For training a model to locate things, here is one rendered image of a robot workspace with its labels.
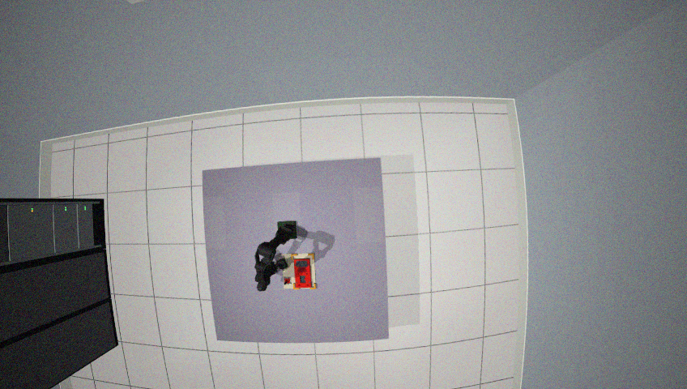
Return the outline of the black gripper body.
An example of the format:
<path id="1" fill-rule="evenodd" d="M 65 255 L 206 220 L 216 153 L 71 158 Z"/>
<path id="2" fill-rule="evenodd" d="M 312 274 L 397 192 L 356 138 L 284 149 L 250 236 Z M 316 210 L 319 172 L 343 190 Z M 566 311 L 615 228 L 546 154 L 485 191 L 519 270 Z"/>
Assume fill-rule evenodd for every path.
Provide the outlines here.
<path id="1" fill-rule="evenodd" d="M 278 269 L 277 267 L 280 267 L 281 269 L 288 268 L 288 265 L 285 261 L 285 258 L 280 259 L 276 264 L 273 263 L 273 264 L 267 266 L 267 267 L 272 269 L 272 271 L 273 271 L 272 275 L 274 275 L 275 272 L 277 272 L 277 269 Z"/>

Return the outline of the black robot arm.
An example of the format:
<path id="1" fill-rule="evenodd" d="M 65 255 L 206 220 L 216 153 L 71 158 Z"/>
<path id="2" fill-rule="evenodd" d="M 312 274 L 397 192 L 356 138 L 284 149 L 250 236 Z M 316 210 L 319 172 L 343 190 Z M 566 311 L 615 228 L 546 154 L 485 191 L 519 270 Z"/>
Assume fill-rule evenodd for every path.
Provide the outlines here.
<path id="1" fill-rule="evenodd" d="M 276 232 L 275 237 L 270 242 L 264 242 L 258 245 L 255 253 L 256 264 L 254 266 L 257 273 L 255 276 L 255 281 L 258 282 L 258 291 L 265 291 L 267 286 L 270 284 L 270 277 L 273 274 L 273 271 L 267 266 L 274 263 L 272 261 L 275 257 L 278 245 L 288 242 L 292 236 L 292 231 L 293 224 L 284 224 L 284 226 L 281 225 Z M 259 255 L 264 257 L 261 259 L 261 261 L 259 259 Z"/>

